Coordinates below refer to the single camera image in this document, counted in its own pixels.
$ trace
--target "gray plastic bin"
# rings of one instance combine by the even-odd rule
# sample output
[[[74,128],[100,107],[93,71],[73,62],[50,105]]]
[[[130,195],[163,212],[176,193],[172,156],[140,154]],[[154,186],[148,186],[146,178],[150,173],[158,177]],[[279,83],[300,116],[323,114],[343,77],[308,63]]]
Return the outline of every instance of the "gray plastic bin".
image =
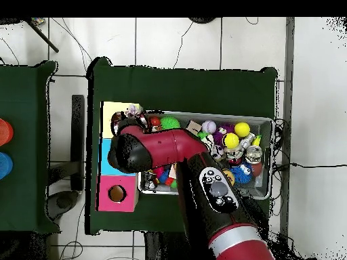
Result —
[[[206,120],[214,121],[217,126],[223,123],[239,123],[246,122],[251,128],[251,133],[255,135],[262,135],[260,141],[260,147],[262,148],[262,164],[263,171],[262,174],[247,183],[234,185],[240,193],[244,196],[253,196],[257,200],[264,200],[270,196],[271,185],[272,185],[272,155],[273,155],[273,142],[274,142],[274,121],[271,118],[260,118],[252,116],[227,116],[222,114],[195,114],[189,112],[164,112],[164,114],[151,114],[150,116],[157,116],[162,118],[164,116],[174,116],[179,120],[181,127],[185,128],[190,120],[202,124]],[[161,186],[161,190],[143,190],[142,189],[142,176],[141,173],[138,174],[138,188],[143,193],[151,194],[177,194],[177,190]]]

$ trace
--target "white ball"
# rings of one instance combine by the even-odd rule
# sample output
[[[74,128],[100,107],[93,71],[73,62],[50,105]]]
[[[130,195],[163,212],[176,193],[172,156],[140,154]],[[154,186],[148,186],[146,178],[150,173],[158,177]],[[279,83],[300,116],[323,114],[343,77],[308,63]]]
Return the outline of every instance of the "white ball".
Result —
[[[213,121],[205,121],[202,125],[203,131],[206,133],[214,133],[217,129],[216,123]]]

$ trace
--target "cyan block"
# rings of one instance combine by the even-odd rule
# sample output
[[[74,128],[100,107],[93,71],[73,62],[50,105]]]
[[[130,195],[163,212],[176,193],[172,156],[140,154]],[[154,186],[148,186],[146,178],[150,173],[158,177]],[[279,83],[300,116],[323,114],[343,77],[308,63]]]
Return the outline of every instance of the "cyan block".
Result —
[[[118,169],[110,166],[107,160],[108,151],[110,150],[111,139],[102,139],[101,144],[101,175],[128,175],[134,176],[135,173],[122,173]]]

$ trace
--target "blue cup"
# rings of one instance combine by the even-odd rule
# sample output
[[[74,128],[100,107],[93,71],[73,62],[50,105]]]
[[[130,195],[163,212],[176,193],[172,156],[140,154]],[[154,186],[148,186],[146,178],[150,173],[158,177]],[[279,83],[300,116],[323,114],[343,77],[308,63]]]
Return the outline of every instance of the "blue cup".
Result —
[[[0,179],[8,175],[13,167],[12,159],[4,152],[0,152]]]

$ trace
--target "table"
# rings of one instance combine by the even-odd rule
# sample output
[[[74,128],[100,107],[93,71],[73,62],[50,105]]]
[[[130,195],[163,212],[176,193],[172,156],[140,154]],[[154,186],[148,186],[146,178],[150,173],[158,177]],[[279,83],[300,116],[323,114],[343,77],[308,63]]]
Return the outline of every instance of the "table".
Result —
[[[85,232],[147,230],[183,232],[178,197],[140,194],[133,213],[96,211],[100,102],[132,102],[167,110],[274,118],[277,71],[158,69],[112,66],[96,58],[87,71]],[[258,204],[268,214],[270,199]]]
[[[12,172],[0,181],[0,231],[59,232],[45,214],[46,87],[55,70],[53,61],[0,66],[0,118],[14,128],[12,141],[0,147],[14,162]]]

